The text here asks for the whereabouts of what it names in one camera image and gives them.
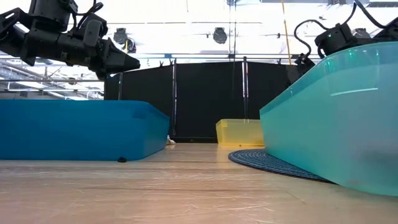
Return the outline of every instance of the metal pole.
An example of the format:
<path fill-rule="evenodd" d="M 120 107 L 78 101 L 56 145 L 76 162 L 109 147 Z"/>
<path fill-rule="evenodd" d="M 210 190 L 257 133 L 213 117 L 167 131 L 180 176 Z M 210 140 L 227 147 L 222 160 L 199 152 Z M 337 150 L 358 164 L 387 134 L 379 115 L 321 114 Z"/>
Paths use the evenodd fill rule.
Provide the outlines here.
<path fill-rule="evenodd" d="M 78 83 L 78 82 L 103 82 L 101 80 L 25 80 L 25 79 L 20 79 L 20 80 L 0 80 L 0 82 L 41 82 L 41 83 L 54 83 L 54 82 L 73 82 L 73 83 Z"/>
<path fill-rule="evenodd" d="M 105 82 L 104 82 L 104 100 L 106 100 L 106 95 L 107 95 L 106 82 L 108 81 L 108 77 L 109 77 L 109 76 L 106 76 Z"/>
<path fill-rule="evenodd" d="M 7 65 L 8 67 L 11 67 L 11 68 L 15 68 L 16 70 L 19 70 L 22 74 L 27 75 L 27 76 L 33 75 L 33 76 L 40 77 L 40 78 L 47 78 L 44 75 L 29 71 L 28 69 L 24 69 L 21 66 L 8 63 L 5 60 L 0 60 L 0 64 Z"/>
<path fill-rule="evenodd" d="M 248 119 L 248 58 L 243 57 L 243 105 L 244 105 L 244 119 Z"/>
<path fill-rule="evenodd" d="M 123 72 L 119 75 L 119 95 L 118 100 L 122 100 L 122 88 L 123 88 Z"/>
<path fill-rule="evenodd" d="M 173 109 L 172 109 L 172 134 L 175 136 L 175 124 L 177 119 L 177 59 L 174 59 L 173 64 Z"/>
<path fill-rule="evenodd" d="M 11 92 L 22 92 L 22 91 L 46 91 L 46 92 L 87 92 L 87 93 L 98 93 L 102 92 L 104 90 L 97 90 L 97 89 L 51 89 L 51 88 L 15 88 L 15 89 L 6 89 L 6 91 L 11 91 Z"/>

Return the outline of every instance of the ceiling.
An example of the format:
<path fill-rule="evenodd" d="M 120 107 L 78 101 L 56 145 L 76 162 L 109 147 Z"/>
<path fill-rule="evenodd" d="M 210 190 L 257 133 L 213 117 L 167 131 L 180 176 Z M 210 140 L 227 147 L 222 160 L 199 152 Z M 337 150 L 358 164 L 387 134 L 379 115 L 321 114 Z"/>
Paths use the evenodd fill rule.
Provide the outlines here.
<path fill-rule="evenodd" d="M 87 11 L 92 4 L 89 0 L 75 1 L 79 5 L 79 12 Z M 352 9 L 352 5 L 328 6 L 323 3 L 327 0 L 298 0 L 296 2 L 305 3 L 286 3 L 285 14 L 281 3 L 269 3 L 275 1 L 266 0 L 241 0 L 236 7 L 229 7 L 227 0 L 102 0 L 101 2 L 104 3 L 104 8 L 97 15 L 107 20 L 108 37 L 112 38 L 117 28 L 126 28 L 130 38 L 137 43 L 137 54 L 133 57 L 141 61 L 143 68 L 159 66 L 159 60 L 168 62 L 168 59 L 159 59 L 164 57 L 164 54 L 182 57 L 184 54 L 213 52 L 224 54 L 217 57 L 226 58 L 226 54 L 233 52 L 234 49 L 239 54 L 284 54 L 283 57 L 287 58 L 288 49 L 283 36 L 284 19 L 287 24 L 290 53 L 299 54 L 307 51 L 304 45 L 292 37 L 299 22 L 321 17 L 322 24 L 333 27 L 336 23 L 345 21 Z M 29 4 L 29 0 L 4 1 L 2 11 L 20 7 L 27 12 Z M 369 8 L 368 11 L 381 24 L 387 24 L 396 17 L 398 9 Z M 369 22 L 359 9 L 349 22 L 349 26 L 352 29 L 363 27 L 367 28 L 369 33 L 377 33 L 377 27 Z M 231 31 L 227 43 L 217 44 L 213 40 L 211 35 L 215 27 L 224 27 L 227 33 Z M 323 30 L 316 24 L 306 24 L 298 30 L 298 35 L 315 48 L 313 40 L 322 32 Z M 278 33 L 282 34 L 281 38 L 277 38 Z M 179 62 L 217 60 L 217 58 L 203 58 L 209 57 L 208 55 L 195 59 L 187 57 L 191 56 L 185 55 L 185 58 Z M 0 55 L 0 58 L 10 59 L 10 56 Z M 26 67 L 17 58 L 10 62 Z M 47 73 L 53 74 L 54 78 L 96 78 L 95 74 L 85 67 L 61 67 L 62 65 L 54 62 L 47 68 Z M 45 73 L 45 64 L 37 63 L 37 67 L 26 68 L 37 73 Z M 98 88 L 103 86 L 102 83 L 81 85 Z"/>

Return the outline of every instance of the teal plastic bin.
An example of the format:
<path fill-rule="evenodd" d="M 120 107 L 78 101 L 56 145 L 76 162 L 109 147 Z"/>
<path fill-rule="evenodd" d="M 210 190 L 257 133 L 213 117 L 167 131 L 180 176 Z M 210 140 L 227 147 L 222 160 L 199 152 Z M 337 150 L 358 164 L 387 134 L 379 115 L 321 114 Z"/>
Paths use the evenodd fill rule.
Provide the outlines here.
<path fill-rule="evenodd" d="M 169 117 L 141 101 L 0 100 L 0 159 L 128 161 L 165 148 Z"/>
<path fill-rule="evenodd" d="M 267 151 L 345 187 L 398 196 L 398 43 L 330 55 L 260 110 Z"/>

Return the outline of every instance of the yellow plastic bin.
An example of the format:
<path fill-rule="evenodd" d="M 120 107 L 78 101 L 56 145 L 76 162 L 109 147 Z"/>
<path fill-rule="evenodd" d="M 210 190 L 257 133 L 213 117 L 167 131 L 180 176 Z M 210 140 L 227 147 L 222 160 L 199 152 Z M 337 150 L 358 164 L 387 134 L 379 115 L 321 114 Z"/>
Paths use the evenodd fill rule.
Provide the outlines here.
<path fill-rule="evenodd" d="M 216 124 L 218 144 L 264 146 L 260 120 L 222 119 Z"/>

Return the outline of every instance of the wooden table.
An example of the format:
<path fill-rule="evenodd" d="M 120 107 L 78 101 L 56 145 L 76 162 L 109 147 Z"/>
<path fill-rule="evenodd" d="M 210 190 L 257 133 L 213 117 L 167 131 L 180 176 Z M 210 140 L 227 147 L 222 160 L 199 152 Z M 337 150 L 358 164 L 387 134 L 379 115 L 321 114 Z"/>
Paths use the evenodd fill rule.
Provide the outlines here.
<path fill-rule="evenodd" d="M 0 223 L 398 223 L 398 198 L 178 144 L 138 162 L 0 161 Z"/>

